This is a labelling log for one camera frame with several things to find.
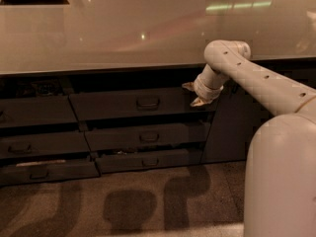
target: tiled floor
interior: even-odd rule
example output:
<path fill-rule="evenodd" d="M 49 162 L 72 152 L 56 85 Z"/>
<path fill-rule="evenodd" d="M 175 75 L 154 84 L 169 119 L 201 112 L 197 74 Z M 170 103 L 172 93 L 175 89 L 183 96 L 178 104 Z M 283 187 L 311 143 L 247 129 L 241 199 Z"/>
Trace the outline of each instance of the tiled floor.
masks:
<path fill-rule="evenodd" d="M 0 236 L 243 235 L 245 162 L 0 189 Z"/>

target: dark drawer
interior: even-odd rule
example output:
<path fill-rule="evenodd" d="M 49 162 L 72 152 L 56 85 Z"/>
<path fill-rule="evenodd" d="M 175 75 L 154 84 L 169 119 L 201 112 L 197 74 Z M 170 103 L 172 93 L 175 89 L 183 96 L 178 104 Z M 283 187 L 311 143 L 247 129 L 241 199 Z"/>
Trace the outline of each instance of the dark drawer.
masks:
<path fill-rule="evenodd" d="M 0 128 L 75 121 L 65 96 L 0 100 Z"/>
<path fill-rule="evenodd" d="M 170 123 L 85 132 L 92 151 L 206 141 L 209 123 Z"/>
<path fill-rule="evenodd" d="M 0 168 L 0 186 L 99 177 L 95 164 L 85 159 L 34 166 Z"/>
<path fill-rule="evenodd" d="M 193 112 L 182 88 L 81 93 L 70 95 L 79 120 L 112 119 Z"/>
<path fill-rule="evenodd" d="M 0 159 L 88 151 L 83 133 L 75 131 L 0 138 Z"/>
<path fill-rule="evenodd" d="M 197 149 L 175 149 L 127 155 L 103 155 L 96 159 L 101 173 L 144 170 L 198 164 L 202 152 Z"/>

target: drawer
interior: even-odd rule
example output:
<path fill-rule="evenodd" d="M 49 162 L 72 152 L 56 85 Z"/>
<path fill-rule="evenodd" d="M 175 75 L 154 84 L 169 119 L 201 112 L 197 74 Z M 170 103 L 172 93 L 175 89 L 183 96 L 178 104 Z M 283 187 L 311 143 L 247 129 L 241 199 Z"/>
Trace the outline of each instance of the drawer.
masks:
<path fill-rule="evenodd" d="M 99 176 L 95 164 L 85 159 L 34 166 L 6 166 L 0 168 L 0 186 Z"/>
<path fill-rule="evenodd" d="M 83 133 L 69 131 L 0 138 L 0 159 L 89 152 Z"/>
<path fill-rule="evenodd" d="M 92 151 L 206 141 L 209 123 L 170 123 L 85 132 Z"/>
<path fill-rule="evenodd" d="M 75 121 L 66 96 L 0 100 L 0 128 Z"/>
<path fill-rule="evenodd" d="M 194 111 L 190 93 L 182 88 L 95 92 L 70 95 L 79 120 L 112 119 Z"/>
<path fill-rule="evenodd" d="M 145 170 L 198 164 L 202 152 L 198 149 L 175 149 L 127 155 L 103 155 L 96 159 L 101 173 Z"/>

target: floor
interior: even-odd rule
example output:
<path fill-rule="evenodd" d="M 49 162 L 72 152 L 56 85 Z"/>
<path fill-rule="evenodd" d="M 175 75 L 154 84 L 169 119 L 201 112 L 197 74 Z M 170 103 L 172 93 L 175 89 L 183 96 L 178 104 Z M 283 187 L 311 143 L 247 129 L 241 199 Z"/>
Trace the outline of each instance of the floor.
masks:
<path fill-rule="evenodd" d="M 245 162 L 0 188 L 0 236 L 242 237 Z"/>

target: glossy countertop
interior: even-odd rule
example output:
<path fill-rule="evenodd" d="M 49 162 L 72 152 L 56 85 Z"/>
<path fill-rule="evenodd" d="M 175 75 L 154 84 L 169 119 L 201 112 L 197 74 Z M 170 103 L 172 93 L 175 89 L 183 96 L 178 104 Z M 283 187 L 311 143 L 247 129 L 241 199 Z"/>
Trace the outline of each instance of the glossy countertop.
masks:
<path fill-rule="evenodd" d="M 316 0 L 67 1 L 0 6 L 0 74 L 201 64 L 212 40 L 316 56 Z"/>

